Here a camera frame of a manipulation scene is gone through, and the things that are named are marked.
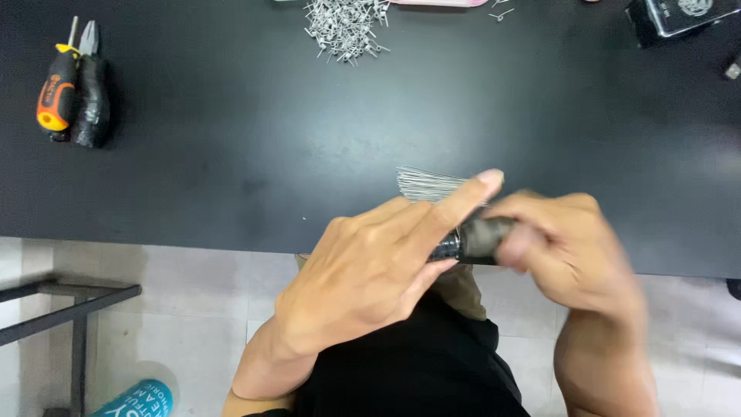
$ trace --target orange screwdriver handle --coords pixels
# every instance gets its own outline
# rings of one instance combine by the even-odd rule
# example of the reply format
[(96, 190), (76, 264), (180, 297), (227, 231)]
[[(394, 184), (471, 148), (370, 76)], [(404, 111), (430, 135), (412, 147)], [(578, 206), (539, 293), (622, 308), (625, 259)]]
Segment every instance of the orange screwdriver handle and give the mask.
[(57, 44), (56, 49), (58, 53), (36, 106), (36, 119), (50, 134), (62, 132), (72, 124), (79, 58), (79, 52), (69, 45)]

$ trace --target forearm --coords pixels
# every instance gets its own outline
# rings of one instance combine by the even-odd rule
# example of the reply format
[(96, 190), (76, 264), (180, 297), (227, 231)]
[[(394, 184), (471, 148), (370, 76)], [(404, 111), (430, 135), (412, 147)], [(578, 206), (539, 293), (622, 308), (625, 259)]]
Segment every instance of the forearm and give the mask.
[(554, 367), (569, 415), (658, 416), (645, 355), (645, 304), (622, 303), (614, 315), (571, 310), (556, 343)]
[(241, 398), (268, 400), (294, 391), (311, 374), (316, 355), (292, 352), (280, 338), (273, 318), (263, 324), (242, 353), (232, 391)]

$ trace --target hand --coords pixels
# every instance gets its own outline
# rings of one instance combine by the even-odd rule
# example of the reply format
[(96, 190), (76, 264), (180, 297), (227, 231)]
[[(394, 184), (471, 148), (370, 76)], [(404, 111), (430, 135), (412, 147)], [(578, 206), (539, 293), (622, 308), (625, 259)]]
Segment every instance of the hand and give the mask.
[(312, 355), (409, 317), (456, 260), (426, 263), (451, 229), (501, 188), (479, 174), (440, 203), (397, 197), (367, 213), (332, 220), (311, 258), (276, 301), (288, 352)]
[(495, 216), (519, 220), (497, 251), (499, 262), (531, 271), (552, 301), (613, 316), (641, 303), (622, 245), (592, 196), (549, 199), (518, 193), (483, 214)]

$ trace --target black shirt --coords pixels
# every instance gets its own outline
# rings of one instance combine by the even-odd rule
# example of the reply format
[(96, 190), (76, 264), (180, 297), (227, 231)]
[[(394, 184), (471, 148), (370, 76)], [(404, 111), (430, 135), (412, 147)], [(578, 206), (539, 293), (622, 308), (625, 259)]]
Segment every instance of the black shirt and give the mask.
[(527, 416), (498, 341), (428, 292), (409, 319), (321, 352), (293, 411), (250, 416)]

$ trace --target khaki pants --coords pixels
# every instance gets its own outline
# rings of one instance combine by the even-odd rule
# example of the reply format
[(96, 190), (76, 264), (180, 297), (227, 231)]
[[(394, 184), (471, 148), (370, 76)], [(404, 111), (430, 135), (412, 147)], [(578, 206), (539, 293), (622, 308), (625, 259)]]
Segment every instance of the khaki pants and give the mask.
[[(309, 255), (296, 255), (299, 271)], [(473, 279), (473, 265), (458, 264), (444, 272), (430, 287), (444, 302), (467, 318), (486, 320), (486, 309), (481, 305), (481, 292)]]

